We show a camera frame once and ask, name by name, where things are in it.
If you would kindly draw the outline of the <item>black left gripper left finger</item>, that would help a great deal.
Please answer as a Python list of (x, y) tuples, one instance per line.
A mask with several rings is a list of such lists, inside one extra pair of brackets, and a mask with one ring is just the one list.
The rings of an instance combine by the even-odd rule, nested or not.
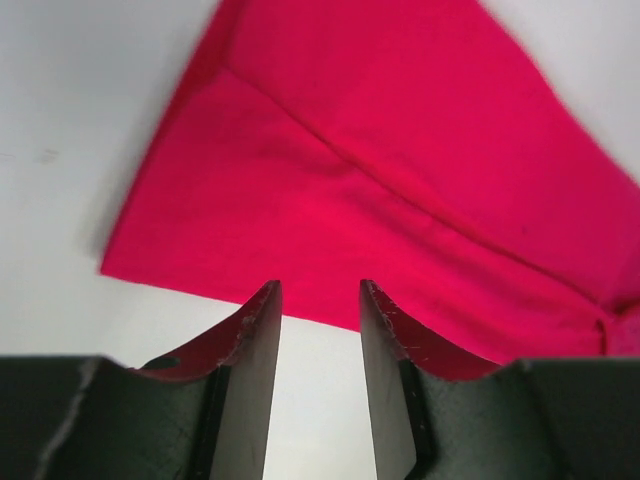
[(259, 479), (282, 319), (277, 281), (139, 369), (104, 356), (1, 360), (5, 479)]

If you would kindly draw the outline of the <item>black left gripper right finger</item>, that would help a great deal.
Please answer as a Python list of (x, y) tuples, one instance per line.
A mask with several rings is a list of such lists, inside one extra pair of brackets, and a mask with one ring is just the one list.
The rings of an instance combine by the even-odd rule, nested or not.
[(498, 367), (360, 285), (381, 479), (635, 479), (639, 363), (525, 359)]

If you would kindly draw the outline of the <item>red t shirt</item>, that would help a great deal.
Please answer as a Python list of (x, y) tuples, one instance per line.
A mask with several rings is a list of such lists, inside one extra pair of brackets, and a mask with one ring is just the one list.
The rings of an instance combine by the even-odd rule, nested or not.
[(356, 329), (372, 279), (449, 378), (639, 352), (639, 189), (476, 1), (224, 1), (102, 274)]

